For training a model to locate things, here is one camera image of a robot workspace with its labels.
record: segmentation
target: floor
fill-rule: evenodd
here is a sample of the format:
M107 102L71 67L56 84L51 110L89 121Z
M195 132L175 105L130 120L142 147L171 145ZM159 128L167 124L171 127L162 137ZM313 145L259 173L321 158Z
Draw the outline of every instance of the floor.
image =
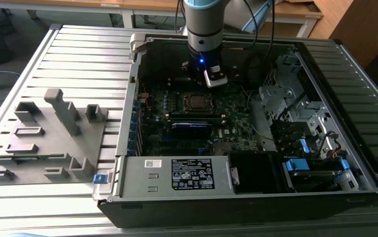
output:
M11 10L11 21L16 32L6 37L11 50L15 52L15 59L0 65L0 71L22 73L28 60L47 33L50 25L62 23L68 25L105 26L111 27L109 14L38 11L38 20L31 20L26 10ZM150 17L151 24L143 23L143 18L137 16L137 27L150 29L174 29L174 17ZM115 18L115 25L123 26L121 16ZM178 27L183 25L183 19L178 19ZM378 85L378 57L368 67L368 73ZM15 75L0 74L0 100L3 100L16 82Z
M34 55L36 48L44 38L51 24L62 23L67 25L111 27L109 14L38 11L38 20L31 20L26 10L11 10L11 21L15 26L15 33L6 36L10 49L15 53L15 59L0 65L0 71L14 71L22 73ZM115 25L123 27L122 17L115 17ZM178 18L178 28L185 25L183 19ZM150 16L150 24L143 23L142 16L137 16L137 27L149 29L174 30L174 17ZM16 82L15 75L0 74L0 100L6 98Z

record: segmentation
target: barcode sticker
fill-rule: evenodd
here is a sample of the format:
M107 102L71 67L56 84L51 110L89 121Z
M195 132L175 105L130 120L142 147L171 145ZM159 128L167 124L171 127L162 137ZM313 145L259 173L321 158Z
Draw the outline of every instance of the barcode sticker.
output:
M102 3L101 5L102 6L110 6L110 7L119 7L119 4L105 4L105 3Z
M145 167L146 168L161 168L162 167L162 160L161 159L146 159L145 160Z

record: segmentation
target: motherboard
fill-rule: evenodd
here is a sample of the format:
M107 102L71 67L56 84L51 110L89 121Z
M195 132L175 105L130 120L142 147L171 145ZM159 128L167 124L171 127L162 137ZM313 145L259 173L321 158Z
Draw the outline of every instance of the motherboard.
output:
M141 81L145 156L211 156L257 150L246 93L237 84L217 90L195 80Z

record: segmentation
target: metal slotted table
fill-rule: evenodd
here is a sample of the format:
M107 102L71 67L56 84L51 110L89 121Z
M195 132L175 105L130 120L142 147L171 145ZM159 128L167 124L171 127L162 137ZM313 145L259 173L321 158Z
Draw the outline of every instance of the metal slotted table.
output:
M98 169L115 164L117 142L130 79L130 39L137 32L103 27L54 25L0 108L0 142L7 140L19 102L44 104L47 88L62 88L77 108L109 109ZM321 70L378 157L378 89L341 44L296 39L306 44ZM302 236L368 234L378 231L378 206L352 209L325 220L179 228L119 229L97 207L93 183L0 186L0 235L179 236L285 232Z

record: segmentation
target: workbench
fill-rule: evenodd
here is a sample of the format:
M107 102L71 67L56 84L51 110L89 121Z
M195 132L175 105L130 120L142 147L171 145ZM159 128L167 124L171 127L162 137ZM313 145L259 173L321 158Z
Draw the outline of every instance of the workbench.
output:
M0 8L113 13L123 15L125 28L135 27L135 15L175 17L178 0L0 0ZM277 36L308 38L321 12L313 12L304 3L282 2L276 6ZM261 35L272 33L272 18Z
M137 32L174 34L173 31L54 25L0 107L0 142L15 126L19 102L43 101L47 88L62 88L77 108L99 104L109 109L98 170L115 165L117 143L129 85L130 39ZM249 40L250 35L227 35ZM378 141L378 88L332 40L290 39L305 43L340 97L360 132ZM378 157L378 142L370 145ZM93 183L0 186L0 235L32 233L44 236L182 236L241 235L290 232L304 237L365 235L378 231L378 206L352 209L324 220L221 225L185 228L117 228L93 199Z

